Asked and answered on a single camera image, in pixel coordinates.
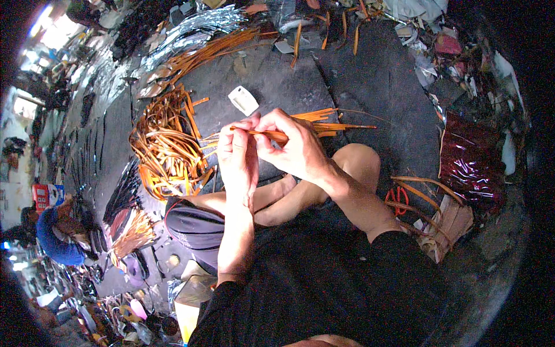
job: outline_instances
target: black shirt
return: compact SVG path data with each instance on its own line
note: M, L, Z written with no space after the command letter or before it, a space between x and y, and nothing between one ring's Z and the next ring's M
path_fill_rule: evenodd
M189 346L282 346L321 334L418 345L446 305L435 264L402 232L369 244L339 207L307 210L255 237L246 283L213 293Z

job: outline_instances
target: black cable bundle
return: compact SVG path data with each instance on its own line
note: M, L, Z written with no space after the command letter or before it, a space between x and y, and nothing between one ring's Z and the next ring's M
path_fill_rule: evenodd
M129 157L129 163L123 169L118 185L115 187L108 204L106 204L102 221L107 225L112 225L115 217L124 209L142 209L140 198L137 195L138 188L141 185L140 178L137 175L138 164L139 159L137 157Z

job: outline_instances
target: dark red plastic sheet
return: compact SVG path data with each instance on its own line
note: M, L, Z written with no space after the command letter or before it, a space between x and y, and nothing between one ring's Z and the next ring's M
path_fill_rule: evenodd
M500 135L493 129L447 112L442 138L440 180L473 207L496 212L503 204Z

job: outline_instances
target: right hand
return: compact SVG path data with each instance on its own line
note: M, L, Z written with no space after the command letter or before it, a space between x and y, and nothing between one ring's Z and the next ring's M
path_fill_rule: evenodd
M320 140L309 126L307 121L295 119L282 109L274 109L260 118L255 130L281 131L289 141L282 149L278 149L272 147L265 135L255 135L258 157L282 171L315 183L330 167L330 159L324 154Z

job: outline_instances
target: blue shirt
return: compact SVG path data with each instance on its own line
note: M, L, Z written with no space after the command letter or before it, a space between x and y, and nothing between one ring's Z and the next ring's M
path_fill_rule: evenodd
M74 243L61 241L52 232L52 227L58 222L56 208L45 210L38 218L37 239L44 252L59 264L81 265L85 256L81 248Z

